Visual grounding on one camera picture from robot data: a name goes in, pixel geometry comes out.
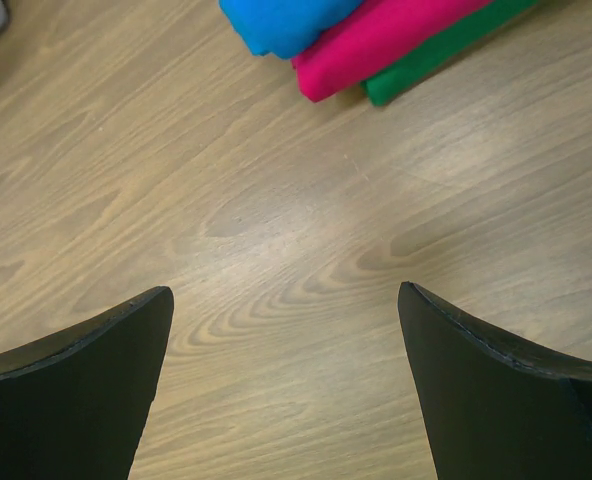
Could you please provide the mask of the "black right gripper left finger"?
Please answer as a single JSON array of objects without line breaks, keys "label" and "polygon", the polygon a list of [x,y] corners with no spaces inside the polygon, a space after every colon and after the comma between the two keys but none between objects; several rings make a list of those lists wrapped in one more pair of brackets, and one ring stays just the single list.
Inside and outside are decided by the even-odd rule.
[{"label": "black right gripper left finger", "polygon": [[158,286],[0,353],[0,479],[128,478],[172,317]]}]

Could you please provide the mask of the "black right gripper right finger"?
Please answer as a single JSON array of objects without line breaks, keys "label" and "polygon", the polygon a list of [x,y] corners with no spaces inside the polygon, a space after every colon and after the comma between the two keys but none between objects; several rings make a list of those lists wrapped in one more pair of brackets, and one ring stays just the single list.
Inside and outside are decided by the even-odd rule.
[{"label": "black right gripper right finger", "polygon": [[592,479],[592,362],[404,282],[402,334],[440,479]]}]

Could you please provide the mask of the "blue t shirt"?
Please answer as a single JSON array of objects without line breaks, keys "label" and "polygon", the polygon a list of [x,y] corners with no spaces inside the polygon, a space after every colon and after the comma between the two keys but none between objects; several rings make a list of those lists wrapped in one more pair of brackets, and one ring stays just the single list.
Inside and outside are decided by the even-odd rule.
[{"label": "blue t shirt", "polygon": [[222,0],[219,6],[253,55],[291,59],[335,26],[358,0]]}]

